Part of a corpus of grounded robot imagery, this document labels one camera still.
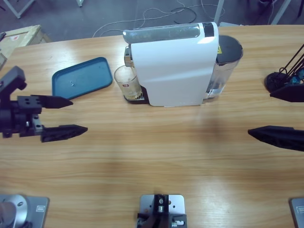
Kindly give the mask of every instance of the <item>black robotic gripper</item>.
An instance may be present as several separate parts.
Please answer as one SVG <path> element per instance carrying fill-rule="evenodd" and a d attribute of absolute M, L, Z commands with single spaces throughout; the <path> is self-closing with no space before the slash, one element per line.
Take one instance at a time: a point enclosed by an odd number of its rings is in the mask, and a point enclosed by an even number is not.
<path fill-rule="evenodd" d="M 17 66 L 0 79 L 0 132 L 3 138 L 10 138 L 14 133 L 19 133 L 20 137 L 40 135 L 44 143 L 73 138 L 87 131 L 86 127 L 74 124 L 48 128 L 42 125 L 38 116 L 42 108 L 63 108 L 73 102 L 45 95 L 17 96 L 17 101 L 10 100 L 16 89 L 23 90 L 26 86 L 24 72 Z"/>

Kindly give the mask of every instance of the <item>table leg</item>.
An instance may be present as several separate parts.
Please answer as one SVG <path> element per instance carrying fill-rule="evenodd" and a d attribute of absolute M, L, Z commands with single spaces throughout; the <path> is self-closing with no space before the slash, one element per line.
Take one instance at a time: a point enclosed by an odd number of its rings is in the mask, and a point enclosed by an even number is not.
<path fill-rule="evenodd" d="M 79 7 L 82 7 L 82 3 L 84 2 L 84 0 L 76 0 L 77 1 L 77 4 Z"/>
<path fill-rule="evenodd" d="M 286 8 L 287 8 L 287 6 L 289 5 L 290 2 L 291 2 L 291 0 L 285 0 L 283 2 L 280 10 L 278 11 L 278 13 L 276 14 L 274 20 L 271 23 L 272 25 L 276 25 L 279 22 L 280 18 L 284 14 L 284 12 L 285 12 L 285 10 L 286 10 Z"/>
<path fill-rule="evenodd" d="M 217 7 L 217 11 L 215 13 L 215 17 L 214 17 L 214 22 L 219 25 L 219 18 L 220 18 L 220 14 L 222 12 L 222 9 L 223 9 L 223 5 L 224 5 L 224 1 L 225 0 L 219 0 L 218 1 L 218 7 Z"/>
<path fill-rule="evenodd" d="M 301 14 L 302 14 L 303 6 L 304 6 L 304 0 L 301 1 L 300 10 L 299 10 L 299 13 L 298 13 L 298 18 L 299 18 L 299 17 L 301 16 Z"/>
<path fill-rule="evenodd" d="M 35 1 L 35 0 L 30 0 L 20 12 L 17 12 L 15 8 L 10 4 L 9 0 L 3 0 L 5 4 L 8 6 L 8 8 L 15 14 L 16 18 L 20 19 L 21 15 L 28 9 L 28 7 Z"/>

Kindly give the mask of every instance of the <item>wooden crate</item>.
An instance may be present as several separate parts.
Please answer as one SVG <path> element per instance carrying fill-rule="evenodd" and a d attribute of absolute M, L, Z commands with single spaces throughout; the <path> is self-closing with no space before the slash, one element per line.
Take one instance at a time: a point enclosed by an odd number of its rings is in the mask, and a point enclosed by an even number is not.
<path fill-rule="evenodd" d="M 4 66 L 6 60 L 7 59 L 5 58 L 5 56 L 0 53 L 0 70 Z"/>
<path fill-rule="evenodd" d="M 0 42 L 0 54 L 9 59 L 15 48 L 49 42 L 52 41 L 42 31 L 40 25 L 19 28 L 6 32 L 4 39 Z"/>

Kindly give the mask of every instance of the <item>glass cup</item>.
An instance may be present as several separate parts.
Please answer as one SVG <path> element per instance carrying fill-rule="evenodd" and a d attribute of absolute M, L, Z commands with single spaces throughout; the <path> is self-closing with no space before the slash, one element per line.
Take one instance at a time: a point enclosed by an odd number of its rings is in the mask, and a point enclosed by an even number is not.
<path fill-rule="evenodd" d="M 127 99 L 136 99 L 142 93 L 135 69 L 133 67 L 121 66 L 114 72 L 114 79 Z"/>

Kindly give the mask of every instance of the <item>warning sticker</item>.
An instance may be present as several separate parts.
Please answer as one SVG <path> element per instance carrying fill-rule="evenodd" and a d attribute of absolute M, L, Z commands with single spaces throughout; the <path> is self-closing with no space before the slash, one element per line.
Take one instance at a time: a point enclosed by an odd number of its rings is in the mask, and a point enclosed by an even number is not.
<path fill-rule="evenodd" d="M 220 49 L 220 45 L 218 46 L 218 54 L 222 54 L 222 49 Z"/>
<path fill-rule="evenodd" d="M 17 40 L 18 38 L 19 38 L 19 35 L 10 37 L 11 40 Z"/>

